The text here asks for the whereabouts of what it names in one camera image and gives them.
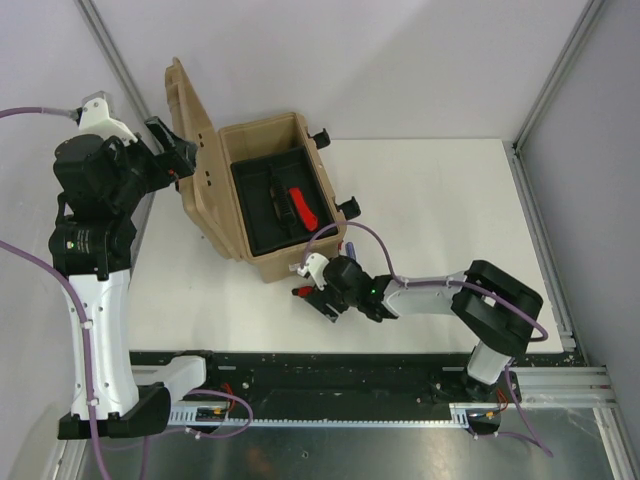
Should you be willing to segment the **tan plastic tool box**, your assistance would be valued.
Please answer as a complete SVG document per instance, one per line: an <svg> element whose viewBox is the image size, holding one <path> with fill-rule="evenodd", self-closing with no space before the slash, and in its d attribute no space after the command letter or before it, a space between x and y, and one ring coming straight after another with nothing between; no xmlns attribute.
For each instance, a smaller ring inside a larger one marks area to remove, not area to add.
<svg viewBox="0 0 640 480"><path fill-rule="evenodd" d="M183 208L223 258L273 283L295 273L307 245L338 253L361 209L336 200L319 154L327 131L310 134L297 112L216 129L179 59L165 90L175 132L198 146L195 174L179 183Z"/></svg>

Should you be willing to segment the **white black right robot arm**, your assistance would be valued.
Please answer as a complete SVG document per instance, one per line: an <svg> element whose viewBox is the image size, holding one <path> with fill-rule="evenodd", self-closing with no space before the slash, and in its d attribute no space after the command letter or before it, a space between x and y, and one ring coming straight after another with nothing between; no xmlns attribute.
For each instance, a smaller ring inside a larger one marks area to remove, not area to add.
<svg viewBox="0 0 640 480"><path fill-rule="evenodd" d="M332 322L351 308L377 323L423 314L461 320L478 339L461 375L462 391L473 401L496 391L504 368L530 343L548 338L537 324L542 297L484 260L449 276L400 280L391 274L372 277L348 256L312 254L298 274L313 283L292 295Z"/></svg>

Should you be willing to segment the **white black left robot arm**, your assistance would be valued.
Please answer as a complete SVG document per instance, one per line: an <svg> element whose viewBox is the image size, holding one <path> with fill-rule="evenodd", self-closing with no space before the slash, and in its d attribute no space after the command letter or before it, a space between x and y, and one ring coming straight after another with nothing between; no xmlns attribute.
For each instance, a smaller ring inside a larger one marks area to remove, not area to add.
<svg viewBox="0 0 640 480"><path fill-rule="evenodd" d="M150 436L169 420L168 381L139 386L131 368L125 315L132 215L147 194L195 173L197 147L157 117L145 125L161 153L139 136L87 128L54 153L62 191L49 250L68 303L76 376L72 405L58 422L61 440Z"/></svg>

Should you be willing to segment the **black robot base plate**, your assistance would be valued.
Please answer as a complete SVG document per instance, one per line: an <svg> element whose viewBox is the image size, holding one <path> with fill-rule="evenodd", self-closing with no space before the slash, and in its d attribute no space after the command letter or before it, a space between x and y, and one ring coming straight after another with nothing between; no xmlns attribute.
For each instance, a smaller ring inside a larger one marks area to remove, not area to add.
<svg viewBox="0 0 640 480"><path fill-rule="evenodd" d="M465 378L467 354L320 354L231 353L205 350L132 351L134 366L166 366L179 356L205 359L206 388L228 385L247 399L286 391L381 392L424 394L429 400L478 402L519 392L514 372L493 387L473 387Z"/></svg>

